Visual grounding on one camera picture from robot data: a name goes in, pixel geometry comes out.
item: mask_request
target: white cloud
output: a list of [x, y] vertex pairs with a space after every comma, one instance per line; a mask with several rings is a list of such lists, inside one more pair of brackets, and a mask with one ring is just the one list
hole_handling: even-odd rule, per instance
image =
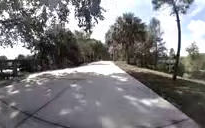
[[192, 20], [188, 29], [191, 31], [193, 38], [203, 38], [205, 36], [205, 21]]
[[205, 21], [192, 20], [188, 29], [191, 32], [191, 41], [197, 42], [200, 51], [205, 52]]

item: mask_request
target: vegetation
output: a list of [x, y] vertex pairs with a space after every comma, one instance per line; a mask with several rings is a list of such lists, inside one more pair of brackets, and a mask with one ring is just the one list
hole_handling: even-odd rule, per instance
[[177, 79], [178, 64], [180, 60], [181, 51], [181, 24], [180, 14], [186, 14], [189, 7], [192, 5], [194, 0], [152, 0], [152, 4], [155, 10], [161, 9], [163, 6], [169, 6], [171, 8], [171, 15], [176, 16], [177, 28], [178, 28], [178, 48], [176, 54], [176, 62], [173, 73], [173, 80]]
[[185, 78], [173, 81], [170, 74], [139, 68], [123, 62], [116, 62], [116, 65], [205, 128], [205, 82]]

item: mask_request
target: grass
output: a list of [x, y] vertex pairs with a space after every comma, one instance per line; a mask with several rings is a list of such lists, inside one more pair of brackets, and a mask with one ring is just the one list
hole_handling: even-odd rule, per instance
[[139, 68], [124, 62], [115, 64], [205, 128], [205, 82], [184, 78], [173, 81], [170, 74]]

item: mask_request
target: foliage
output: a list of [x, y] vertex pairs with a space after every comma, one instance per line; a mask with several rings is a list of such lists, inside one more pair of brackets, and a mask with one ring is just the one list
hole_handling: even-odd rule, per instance
[[45, 30], [58, 23], [68, 23], [74, 8], [79, 27], [91, 32], [103, 20], [101, 0], [0, 0], [0, 45], [16, 42], [33, 50]]
[[152, 18], [148, 26], [148, 41], [152, 43], [150, 52], [152, 53], [152, 61], [155, 67], [159, 58], [166, 56], [165, 42], [162, 38], [163, 32], [161, 30], [160, 21], [156, 18]]
[[106, 43], [113, 47], [121, 45], [122, 51], [129, 63], [134, 51], [134, 46], [146, 40], [146, 25], [133, 13], [125, 13], [115, 21], [106, 33]]
[[187, 70], [189, 72], [198, 72], [202, 67], [202, 58], [199, 54], [199, 48], [195, 42], [193, 42], [189, 47], [186, 48], [188, 52], [188, 57], [186, 61]]
[[178, 48], [176, 54], [176, 62], [173, 73], [173, 80], [177, 78], [177, 70], [179, 66], [180, 50], [181, 50], [181, 24], [180, 14], [186, 14], [189, 7], [192, 5], [194, 0], [152, 0], [154, 10], [160, 10], [162, 7], [167, 6], [171, 8], [171, 15], [176, 16], [177, 27], [178, 27]]
[[8, 58], [6, 56], [0, 56], [0, 60], [7, 60]]
[[171, 59], [174, 59], [174, 58], [175, 58], [175, 51], [174, 51], [173, 48], [171, 48], [170, 51], [169, 51], [169, 57], [170, 57]]

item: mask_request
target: tall tree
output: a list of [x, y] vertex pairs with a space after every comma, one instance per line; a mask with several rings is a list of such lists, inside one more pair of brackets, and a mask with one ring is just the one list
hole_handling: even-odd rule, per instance
[[165, 51], [167, 49], [165, 47], [165, 42], [163, 42], [162, 35], [163, 32], [161, 30], [160, 21], [156, 18], [152, 18], [148, 26], [148, 38], [153, 45], [151, 50], [155, 56], [155, 68], [157, 67], [158, 58], [166, 55]]
[[176, 54], [176, 62], [173, 73], [173, 80], [177, 79], [177, 70], [180, 59], [181, 51], [181, 23], [180, 23], [180, 14], [186, 14], [190, 5], [194, 0], [152, 0], [152, 4], [155, 10], [159, 10], [164, 6], [169, 6], [171, 8], [171, 15], [176, 16], [177, 28], [178, 28], [178, 48]]
[[68, 23], [71, 6], [79, 27], [91, 32], [103, 20], [101, 0], [0, 0], [0, 45], [16, 42], [31, 49], [48, 27]]
[[118, 17], [110, 28], [110, 42], [122, 45], [127, 63], [130, 63], [134, 44], [145, 41], [146, 25], [133, 13], [125, 13]]

